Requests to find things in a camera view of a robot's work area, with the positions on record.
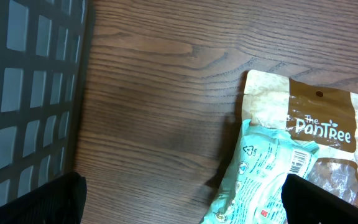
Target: wood grain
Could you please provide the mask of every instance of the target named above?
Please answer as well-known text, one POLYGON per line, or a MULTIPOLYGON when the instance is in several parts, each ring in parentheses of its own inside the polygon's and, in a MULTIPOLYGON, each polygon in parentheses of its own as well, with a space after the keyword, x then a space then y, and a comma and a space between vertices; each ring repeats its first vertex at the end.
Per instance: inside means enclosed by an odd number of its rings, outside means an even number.
POLYGON ((231 160, 247 70, 358 93, 358 0, 94 3, 83 223, 198 223, 231 160))

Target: mint green packet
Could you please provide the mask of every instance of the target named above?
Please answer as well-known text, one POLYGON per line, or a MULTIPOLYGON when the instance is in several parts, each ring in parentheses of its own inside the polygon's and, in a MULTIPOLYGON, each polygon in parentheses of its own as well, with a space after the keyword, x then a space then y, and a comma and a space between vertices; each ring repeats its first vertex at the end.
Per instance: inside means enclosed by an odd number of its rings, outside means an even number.
POLYGON ((287 175, 305 179, 318 158, 314 141, 300 145, 286 131, 249 123, 242 123, 233 159, 201 224, 282 224, 287 175))

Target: barcode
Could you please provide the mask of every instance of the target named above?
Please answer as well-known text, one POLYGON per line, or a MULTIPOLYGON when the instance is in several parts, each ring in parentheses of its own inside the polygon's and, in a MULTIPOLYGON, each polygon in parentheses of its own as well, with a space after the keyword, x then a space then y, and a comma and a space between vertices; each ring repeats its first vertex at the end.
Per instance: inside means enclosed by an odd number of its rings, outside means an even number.
POLYGON ((300 171, 303 170, 303 166, 306 164, 307 158, 308 155, 306 153, 294 150, 292 155, 292 164, 290 172, 299 175, 300 171))

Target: plastic grid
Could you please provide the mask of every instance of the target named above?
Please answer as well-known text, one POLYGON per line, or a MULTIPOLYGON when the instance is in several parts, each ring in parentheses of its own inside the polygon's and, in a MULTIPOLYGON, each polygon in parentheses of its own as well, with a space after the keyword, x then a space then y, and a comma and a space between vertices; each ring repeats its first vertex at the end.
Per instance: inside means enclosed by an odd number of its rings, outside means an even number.
POLYGON ((0 206, 61 175, 65 172, 66 160, 72 159, 67 158, 65 149, 72 122, 87 5, 86 0, 0 1, 0 206), (11 27, 10 20, 15 18, 9 17, 10 7, 18 6, 27 9, 24 16, 16 13, 19 23, 20 17, 26 20, 24 30, 15 25, 15 21, 11 27), (62 41, 59 36, 64 37, 64 32, 66 38, 62 41), (11 39, 21 35, 23 45, 11 39), (47 41, 46 48, 40 41, 47 41), (39 86, 33 89, 33 82, 42 80, 33 80, 39 71, 45 72, 43 90, 39 86), (57 86, 55 74, 60 76, 57 86), (40 92, 44 92, 41 105, 30 107, 32 95, 40 92), (25 142, 30 145, 35 142, 34 151, 24 152, 25 142))

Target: brown and white package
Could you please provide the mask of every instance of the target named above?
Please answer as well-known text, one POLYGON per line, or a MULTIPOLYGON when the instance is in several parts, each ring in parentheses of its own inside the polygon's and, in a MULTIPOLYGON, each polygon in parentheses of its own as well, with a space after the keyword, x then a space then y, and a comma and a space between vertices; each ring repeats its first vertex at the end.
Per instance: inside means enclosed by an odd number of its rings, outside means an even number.
POLYGON ((242 120, 315 141, 319 159, 308 180, 354 203, 358 186, 358 94, 311 86, 281 75, 247 74, 242 120))

